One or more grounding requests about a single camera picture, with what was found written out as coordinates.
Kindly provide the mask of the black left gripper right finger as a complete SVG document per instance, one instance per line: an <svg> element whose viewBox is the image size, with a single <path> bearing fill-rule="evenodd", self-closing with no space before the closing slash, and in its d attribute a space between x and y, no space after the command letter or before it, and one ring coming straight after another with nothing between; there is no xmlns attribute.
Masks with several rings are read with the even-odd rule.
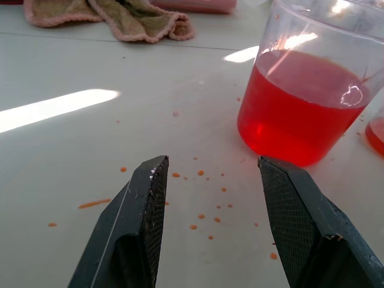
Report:
<svg viewBox="0 0 384 288"><path fill-rule="evenodd" d="M269 225L290 287L383 287L383 265L306 170L260 156Z"/></svg>

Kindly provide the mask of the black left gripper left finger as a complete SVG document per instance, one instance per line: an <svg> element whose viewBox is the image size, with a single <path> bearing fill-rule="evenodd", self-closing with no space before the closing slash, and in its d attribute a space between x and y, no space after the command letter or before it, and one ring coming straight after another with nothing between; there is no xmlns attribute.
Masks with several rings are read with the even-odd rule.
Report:
<svg viewBox="0 0 384 288"><path fill-rule="evenodd" d="M144 161L107 205L69 287L155 287L169 158Z"/></svg>

